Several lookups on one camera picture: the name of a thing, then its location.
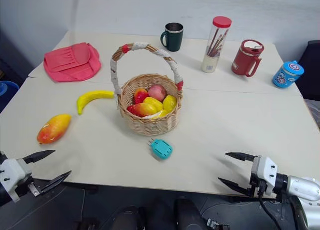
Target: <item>cartoon sticker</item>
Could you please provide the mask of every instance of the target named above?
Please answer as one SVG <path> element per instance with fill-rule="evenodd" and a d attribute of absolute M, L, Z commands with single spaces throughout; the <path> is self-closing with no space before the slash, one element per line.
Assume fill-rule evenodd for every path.
<path fill-rule="evenodd" d="M 275 80 L 278 81 L 278 83 L 281 83 L 281 84 L 283 84 L 284 82 L 286 82 L 284 73 L 283 73 L 283 72 L 280 72 L 280 73 L 278 74 L 278 76 L 276 77 Z"/>

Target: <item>mug handle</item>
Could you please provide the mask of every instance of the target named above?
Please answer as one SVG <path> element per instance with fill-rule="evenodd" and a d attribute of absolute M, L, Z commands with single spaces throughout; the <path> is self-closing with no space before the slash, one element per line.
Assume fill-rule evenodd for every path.
<path fill-rule="evenodd" d="M 259 64 L 260 64 L 261 58 L 258 58 L 257 56 L 255 56 L 255 57 L 254 57 L 254 60 L 255 60 L 255 65 L 254 65 L 254 68 L 253 68 L 251 74 L 249 74 L 249 71 L 250 71 L 251 69 L 249 69 L 249 70 L 245 73 L 245 76 L 247 76 L 247 77 L 251 77 L 251 76 L 253 76 L 253 75 L 255 74 L 255 72 L 256 72 Z"/>
<path fill-rule="evenodd" d="M 166 34 L 168 34 L 168 32 L 167 32 L 167 31 L 164 31 L 164 32 L 161 34 L 161 36 L 160 36 L 160 41 L 161 41 L 161 43 L 162 43 L 162 45 L 163 45 L 164 47 L 167 47 L 167 46 L 164 45 L 164 37 L 165 37 Z"/>

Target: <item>banana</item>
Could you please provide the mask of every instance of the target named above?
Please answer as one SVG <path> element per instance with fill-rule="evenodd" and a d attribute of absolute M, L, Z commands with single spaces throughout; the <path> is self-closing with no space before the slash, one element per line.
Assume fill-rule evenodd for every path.
<path fill-rule="evenodd" d="M 103 90 L 88 91 L 83 95 L 79 96 L 78 100 L 76 101 L 78 114 L 81 115 L 83 108 L 92 100 L 95 100 L 98 98 L 113 98 L 113 97 L 114 97 L 113 91 L 103 91 Z"/>

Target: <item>red mug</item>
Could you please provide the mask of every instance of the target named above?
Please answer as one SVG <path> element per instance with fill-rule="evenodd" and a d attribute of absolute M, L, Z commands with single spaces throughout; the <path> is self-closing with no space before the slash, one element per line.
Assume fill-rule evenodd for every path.
<path fill-rule="evenodd" d="M 258 45 L 251 47 L 246 47 L 246 42 L 256 42 Z M 241 46 L 238 50 L 238 53 L 231 65 L 231 69 L 237 75 L 245 75 L 247 77 L 251 77 L 255 74 L 261 58 L 259 58 L 262 51 L 264 51 L 265 47 L 258 41 L 255 40 L 245 40 L 242 41 Z"/>

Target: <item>pencil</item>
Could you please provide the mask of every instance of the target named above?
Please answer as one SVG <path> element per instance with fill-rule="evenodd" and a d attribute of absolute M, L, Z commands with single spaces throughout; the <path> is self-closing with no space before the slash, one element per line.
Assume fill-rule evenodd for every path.
<path fill-rule="evenodd" d="M 211 44 L 210 44 L 210 46 L 209 46 L 208 52 L 206 53 L 207 55 L 209 55 L 209 53 L 210 53 L 210 51 L 211 51 L 211 46 L 212 46 L 212 44 L 214 43 L 214 41 L 215 41 L 215 39 L 216 39 L 216 36 L 217 36 L 218 31 L 219 31 L 219 28 L 217 28 L 216 31 L 215 31 L 215 34 L 214 34 L 214 37 L 213 37 L 213 39 L 212 39 L 212 41 L 211 41 Z"/>
<path fill-rule="evenodd" d="M 214 57 L 217 53 L 219 53 L 221 48 L 222 48 L 222 45 L 220 45 L 218 48 L 214 49 L 209 56 Z"/>
<path fill-rule="evenodd" d="M 214 46 L 211 48 L 209 55 L 211 55 L 211 53 L 213 52 L 213 50 L 215 49 L 215 47 L 217 46 L 218 41 L 221 39 L 222 34 L 219 35 L 218 39 L 216 40 Z"/>
<path fill-rule="evenodd" d="M 216 45 L 216 47 L 218 47 L 218 46 L 220 45 L 220 43 L 225 39 L 225 37 L 226 37 L 226 35 L 227 35 L 227 33 L 228 33 L 228 30 L 229 30 L 229 29 L 227 29 L 227 30 L 225 31 L 225 33 L 223 34 L 222 38 L 220 39 L 220 41 L 219 41 L 218 44 Z"/>

